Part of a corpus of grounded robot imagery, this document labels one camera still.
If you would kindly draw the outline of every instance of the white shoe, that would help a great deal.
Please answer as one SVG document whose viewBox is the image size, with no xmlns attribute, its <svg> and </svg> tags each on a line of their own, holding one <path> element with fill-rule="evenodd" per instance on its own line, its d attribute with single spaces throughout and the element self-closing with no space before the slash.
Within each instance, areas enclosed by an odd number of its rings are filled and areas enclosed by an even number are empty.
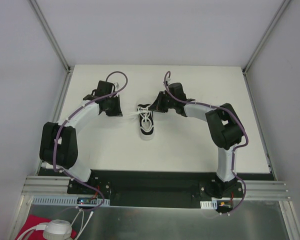
<svg viewBox="0 0 300 240">
<path fill-rule="evenodd" d="M 139 117 L 140 138 L 151 140 L 154 138 L 154 113 L 148 108 L 151 104 L 138 104 L 136 110 Z"/>
</svg>

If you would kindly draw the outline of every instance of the gray wall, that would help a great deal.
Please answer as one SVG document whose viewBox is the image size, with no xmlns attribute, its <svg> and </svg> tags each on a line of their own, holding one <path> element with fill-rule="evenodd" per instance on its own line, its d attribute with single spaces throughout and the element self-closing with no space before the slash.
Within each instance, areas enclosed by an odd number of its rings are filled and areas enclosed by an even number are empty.
<svg viewBox="0 0 300 240">
<path fill-rule="evenodd" d="M 248 72 L 271 162 L 300 220 L 300 0 L 292 1 Z"/>
<path fill-rule="evenodd" d="M 38 0 L 75 64 L 243 67 L 282 0 Z"/>
<path fill-rule="evenodd" d="M 64 78 L 27 1 L 0 0 L 0 240 L 38 163 L 42 127 Z"/>
</svg>

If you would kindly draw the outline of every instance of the white cable organizer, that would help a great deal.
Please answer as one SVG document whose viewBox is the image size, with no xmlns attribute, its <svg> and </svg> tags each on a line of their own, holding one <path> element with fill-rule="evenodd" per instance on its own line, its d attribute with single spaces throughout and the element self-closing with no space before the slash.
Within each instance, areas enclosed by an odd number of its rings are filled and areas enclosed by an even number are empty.
<svg viewBox="0 0 300 240">
<path fill-rule="evenodd" d="M 201 201 L 200 202 L 201 209 L 211 209 L 216 210 L 218 208 L 217 200 L 212 201 Z"/>
<path fill-rule="evenodd" d="M 77 196 L 34 196 L 33 205 L 49 205 L 49 206 L 81 206 L 94 207 L 101 204 L 102 199 L 92 199 L 89 204 L 78 204 L 78 199 L 86 199 L 86 197 Z M 109 207 L 110 200 L 105 199 L 101 207 Z"/>
</svg>

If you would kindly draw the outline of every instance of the wire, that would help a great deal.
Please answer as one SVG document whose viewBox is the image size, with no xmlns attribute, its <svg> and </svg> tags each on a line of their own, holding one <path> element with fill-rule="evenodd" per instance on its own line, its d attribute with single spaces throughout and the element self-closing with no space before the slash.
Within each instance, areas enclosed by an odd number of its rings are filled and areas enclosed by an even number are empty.
<svg viewBox="0 0 300 240">
<path fill-rule="evenodd" d="M 245 146 L 247 146 L 249 144 L 249 138 L 248 138 L 248 135 L 245 131 L 245 128 L 244 126 L 241 124 L 241 122 L 239 121 L 239 119 L 237 119 L 237 117 L 228 109 L 224 108 L 224 107 L 221 107 L 221 106 L 215 106 L 215 105 L 210 105 L 210 104 L 206 104 L 206 103 L 203 103 L 203 102 L 196 102 L 196 101 L 183 101 L 183 100 L 180 100 L 178 98 L 176 98 L 175 96 L 172 95 L 172 93 L 169 91 L 169 88 L 168 88 L 168 85 L 167 85 L 167 76 L 168 78 L 170 79 L 170 76 L 171 76 L 171 72 L 170 71 L 167 71 L 166 74 L 164 75 L 164 79 L 163 79 L 163 85 L 165 87 L 165 90 L 166 92 L 170 95 L 170 97 L 172 97 L 174 100 L 180 102 L 180 103 L 183 103 L 183 104 L 196 104 L 196 105 L 202 105 L 202 106 L 205 106 L 205 107 L 209 107 L 209 108 L 212 108 L 212 109 L 219 109 L 219 110 L 222 110 L 222 111 L 225 111 L 227 112 L 230 117 L 235 121 L 236 124 L 238 124 L 240 130 L 242 131 L 243 135 L 244 135 L 244 138 L 245 138 L 245 143 L 244 144 L 241 144 L 241 145 L 238 145 L 238 146 L 235 146 L 232 150 L 232 161 L 231 161 L 231 172 L 232 174 L 234 175 L 234 177 L 236 179 L 238 179 L 240 182 L 242 182 L 243 186 L 244 186 L 244 192 L 243 192 L 243 196 L 242 196 L 242 199 L 241 201 L 238 203 L 237 206 L 235 206 L 230 212 L 233 212 L 234 210 L 238 209 L 238 207 L 242 204 L 242 202 L 244 201 L 245 197 L 246 197 L 246 193 L 247 193 L 247 186 L 246 186 L 246 183 L 245 181 L 243 181 L 240 177 L 237 176 L 237 174 L 234 172 L 234 168 L 235 168 L 235 151 L 239 148 L 243 148 Z"/>
<path fill-rule="evenodd" d="M 95 200 L 97 198 L 97 196 L 98 196 L 98 192 L 96 191 L 95 194 L 93 195 L 93 197 L 91 198 L 91 200 Z"/>
<path fill-rule="evenodd" d="M 62 168 L 62 169 L 57 169 L 57 148 L 58 148 L 58 140 L 60 138 L 60 134 L 61 134 L 61 131 L 62 129 L 64 128 L 64 126 L 77 114 L 79 113 L 82 109 L 84 109 L 86 106 L 90 105 L 90 104 L 93 104 L 95 103 L 96 101 L 99 101 L 101 99 L 105 99 L 105 98 L 108 98 L 108 97 L 111 97 L 119 92 L 121 92 L 123 89 L 126 88 L 126 86 L 128 85 L 128 77 L 125 73 L 123 73 L 122 71 L 114 71 L 112 73 L 110 73 L 107 77 L 106 77 L 106 81 L 108 81 L 109 77 L 113 74 L 122 74 L 125 78 L 125 84 L 123 85 L 123 87 L 121 87 L 120 89 L 118 89 L 117 91 L 114 91 L 112 93 L 109 93 L 109 94 L 106 94 L 106 95 L 103 95 L 103 96 L 100 96 L 100 97 L 97 97 L 89 102 L 87 102 L 84 106 L 80 106 L 77 110 L 75 110 L 62 124 L 61 126 L 59 127 L 57 133 L 56 133 L 56 137 L 55 137 L 55 142 L 54 142 L 54 146 L 53 146 L 53 156 L 52 156 L 52 162 L 53 162 L 53 170 L 55 172 L 58 172 L 58 171 L 64 171 L 64 174 L 67 175 L 68 177 L 74 179 L 75 181 L 77 181 L 78 183 L 82 184 L 83 186 L 87 187 L 87 188 L 90 188 L 96 192 L 98 192 L 98 194 L 100 194 L 100 196 L 102 197 L 102 201 L 101 203 L 99 203 L 97 206 L 93 207 L 93 208 L 90 208 L 90 209 L 84 209 L 84 211 L 92 211 L 92 210 L 96 210 L 98 209 L 102 204 L 104 204 L 105 202 L 105 196 L 102 194 L 102 192 L 100 190 L 98 190 L 97 188 L 93 187 L 93 186 L 90 186 L 88 184 L 86 184 L 85 182 L 75 178 L 74 176 L 72 176 L 66 169 Z"/>
<path fill-rule="evenodd" d="M 79 209 L 79 212 L 75 215 L 72 223 L 71 223 L 71 226 L 74 224 L 74 222 L 76 221 L 77 217 L 79 216 L 79 214 L 82 212 L 82 215 L 84 214 L 84 211 L 82 208 Z"/>
<path fill-rule="evenodd" d="M 235 197 L 235 195 L 234 195 L 234 192 L 232 191 L 231 192 L 231 199 L 230 199 L 231 205 L 234 205 L 234 197 Z"/>
<path fill-rule="evenodd" d="M 74 240 L 78 240 L 78 238 L 80 237 L 80 235 L 83 233 L 83 231 L 85 230 L 85 228 L 86 228 L 86 226 L 87 226 L 87 224 L 88 224 L 88 222 L 90 221 L 90 219 L 91 219 L 91 217 L 92 217 L 92 215 L 94 214 L 94 212 L 92 211 L 92 212 L 90 212 L 90 215 L 89 215 L 89 218 L 88 218 L 88 220 L 85 222 L 85 225 L 84 225 L 84 227 L 82 228 L 82 226 L 81 226 L 81 228 L 82 229 L 80 229 L 80 231 L 79 231 L 79 233 L 78 233 L 78 235 L 75 237 L 75 239 Z"/>
<path fill-rule="evenodd" d="M 25 230 L 25 231 L 17 238 L 17 240 L 22 240 L 22 239 L 24 238 L 24 236 L 25 236 L 28 232 L 30 232 L 30 231 L 32 231 L 32 230 L 36 230 L 36 227 L 37 227 L 37 226 L 33 226 L 33 227 L 31 227 L 31 228 Z"/>
<path fill-rule="evenodd" d="M 82 211 L 82 220 L 81 220 L 81 227 L 80 227 L 79 233 L 82 231 L 82 227 L 83 227 L 83 225 L 84 225 L 84 219 L 85 219 L 85 212 Z"/>
</svg>

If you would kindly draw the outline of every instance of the white platform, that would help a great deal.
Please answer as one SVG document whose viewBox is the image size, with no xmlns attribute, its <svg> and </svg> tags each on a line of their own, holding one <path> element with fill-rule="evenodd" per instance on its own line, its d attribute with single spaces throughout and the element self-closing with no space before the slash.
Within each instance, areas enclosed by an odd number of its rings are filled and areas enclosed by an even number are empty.
<svg viewBox="0 0 300 240">
<path fill-rule="evenodd" d="M 76 65 L 61 119 L 70 115 L 109 73 L 123 71 L 129 78 L 128 86 L 120 94 L 124 117 L 107 117 L 102 113 L 88 124 L 78 136 L 79 158 L 94 170 L 215 172 L 217 147 L 206 122 L 180 116 L 173 109 L 154 113 L 154 139 L 143 141 L 138 121 L 127 116 L 136 111 L 138 100 L 152 103 L 156 99 L 159 91 L 164 90 L 163 78 L 168 70 L 171 82 L 182 83 L 187 98 L 213 105 L 232 104 L 250 140 L 247 147 L 237 151 L 236 170 L 269 173 L 240 67 Z M 124 77 L 115 74 L 109 81 L 122 86 Z"/>
</svg>

